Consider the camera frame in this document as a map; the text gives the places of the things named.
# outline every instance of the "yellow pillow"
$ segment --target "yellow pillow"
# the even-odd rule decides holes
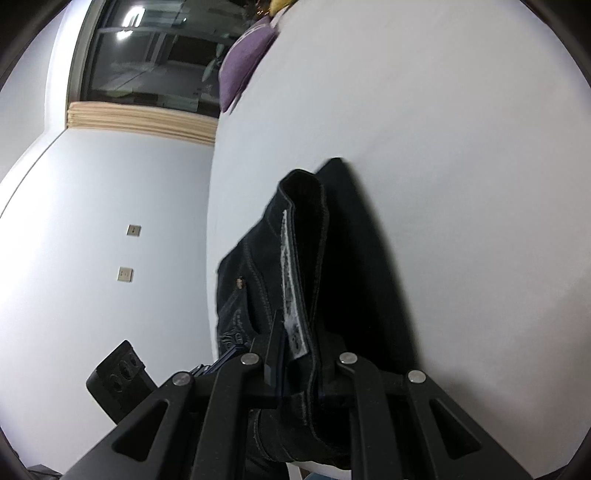
[[[274,17],[281,10],[287,7],[287,5],[291,5],[292,3],[293,0],[271,0],[271,5],[269,6],[269,15]]]

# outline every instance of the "power outlet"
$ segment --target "power outlet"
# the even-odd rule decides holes
[[[120,267],[119,268],[119,275],[117,275],[118,281],[126,281],[130,282],[131,277],[134,276],[134,269],[129,267]]]
[[[141,226],[139,225],[129,225],[127,227],[127,234],[129,236],[139,236],[139,231],[141,230]]]

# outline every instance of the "round metal rivet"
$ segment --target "round metal rivet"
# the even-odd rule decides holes
[[[411,370],[408,372],[408,379],[411,383],[423,383],[427,379],[427,376],[420,370]]]
[[[173,384],[175,384],[177,387],[188,385],[190,381],[191,374],[188,374],[187,372],[179,372],[173,376]]]
[[[242,365],[256,365],[259,361],[259,356],[256,353],[245,353],[240,357]]]
[[[343,352],[339,355],[339,361],[343,365],[353,365],[357,363],[357,355],[351,352]]]

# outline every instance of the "white fabric surface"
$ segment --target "white fabric surface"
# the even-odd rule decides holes
[[[230,115],[207,280],[290,170],[351,162],[431,375],[534,476],[591,426],[591,90],[518,0],[300,0]]]

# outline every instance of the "wall switch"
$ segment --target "wall switch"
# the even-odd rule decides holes
[[[141,230],[141,226],[139,225],[129,225],[127,227],[127,234],[129,236],[139,236],[139,231]]]
[[[126,281],[130,282],[131,277],[134,274],[134,269],[129,267],[120,267],[119,268],[119,275],[117,276],[118,281]]]

